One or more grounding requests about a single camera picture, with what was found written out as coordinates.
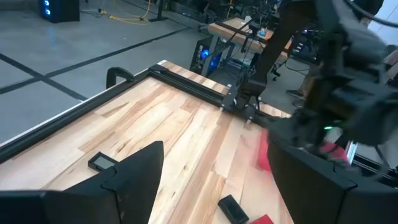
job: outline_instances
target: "black eraser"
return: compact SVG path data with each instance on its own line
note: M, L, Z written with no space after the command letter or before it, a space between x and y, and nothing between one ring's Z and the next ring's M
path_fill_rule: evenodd
M218 206L232 224L244 224L249 221L249 217L245 214L232 195L228 195L221 199L218 202Z

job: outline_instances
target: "wooden desk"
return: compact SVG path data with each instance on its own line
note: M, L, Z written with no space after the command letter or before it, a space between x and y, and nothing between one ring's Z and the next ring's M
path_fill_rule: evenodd
M244 20L240 19L240 18L234 18L234 19L230 19L228 21L225 21L224 23L229 25L229 26L232 26L232 27L235 27L235 28L239 29L239 28L241 28L244 25ZM248 29L249 29L249 26L246 26L246 27L243 27L242 31L246 32ZM217 25L215 23L210 24L208 26L208 30L209 30L209 33L213 34L214 36L221 37L221 38L227 39L227 40L229 38L231 38L232 35L235 33L234 31L232 31L230 29L227 29L227 28L224 28L224 27L221 27L221 26L219 26L219 25ZM273 35L273 31L266 30L266 36L265 37L261 37L261 36L258 36L258 37L262 38L262 39L265 39L265 40L268 40L268 39L270 39L272 37L272 35ZM231 41L234 44L238 44L238 45L242 46L245 39L246 39L246 37L244 35L236 34ZM291 44L292 44L292 42L289 41L286 44L285 49L288 50L290 48ZM262 50L264 49L265 46L266 46L265 44L262 44L259 41L254 40L253 43L250 46L250 51L261 54L261 52L262 52ZM288 58L287 53L282 52L280 54L279 59L287 59L287 58Z
M170 62L171 71L220 93L227 88ZM288 116L275 108L262 109ZM96 174L98 151L120 161L164 142L162 179L149 223L229 223L218 200L232 194L255 220L292 223L269 172L256 167L262 129L148 78L0 164L0 189L63 190Z

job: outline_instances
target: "computer tower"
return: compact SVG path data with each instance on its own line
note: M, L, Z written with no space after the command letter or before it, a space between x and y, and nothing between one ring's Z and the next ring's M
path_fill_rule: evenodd
M193 52L192 62L190 66L191 71L197 74L201 74L203 70L203 65L205 64L205 59L207 58L207 56L210 55L209 49L212 38L213 37L207 37L202 40L198 40L195 51ZM221 60L221 54L222 52L217 55L210 55L212 59L209 65L209 69L206 73L206 77L208 77L212 72L217 69L217 66Z
M79 0L38 0L40 15L53 23L80 20Z

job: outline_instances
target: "butcher block table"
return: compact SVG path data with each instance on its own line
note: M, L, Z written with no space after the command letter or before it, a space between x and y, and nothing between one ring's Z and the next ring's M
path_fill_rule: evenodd
M170 62L159 64L228 91ZM262 110L288 116L268 105ZM147 78L0 164L0 190L64 190L97 174L87 162L99 151L121 161L163 141L162 178L149 223L229 223L217 206L229 194L250 221L268 214L274 223L292 223L271 173L257 168L261 132L256 124Z

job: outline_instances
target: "yellow cable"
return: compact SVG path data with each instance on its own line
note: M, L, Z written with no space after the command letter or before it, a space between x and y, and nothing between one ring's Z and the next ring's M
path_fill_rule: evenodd
M130 16L134 16L134 17L138 18L138 19L130 18L129 20L143 20L148 15L148 12L150 10L150 0L148 0L148 8L147 8L147 11L145 12L145 14L143 16L137 16L137 15L131 14L130 12L126 12L124 9L120 8L120 6L116 2L116 0L113 0L113 3L116 5L116 7L119 9L119 11L124 12L126 14L129 14Z
M118 17L114 17L114 16L110 16L109 18L110 19L114 19L116 21L124 22L124 23L127 23L127 24L140 25L140 26L148 25L148 23L140 24L140 23L136 23L136 22L125 21L124 19L121 19L121 18L118 18Z
M226 15L227 18L229 17L229 12L231 10L231 6L232 6L232 0L230 0L230 2L229 2L228 13Z

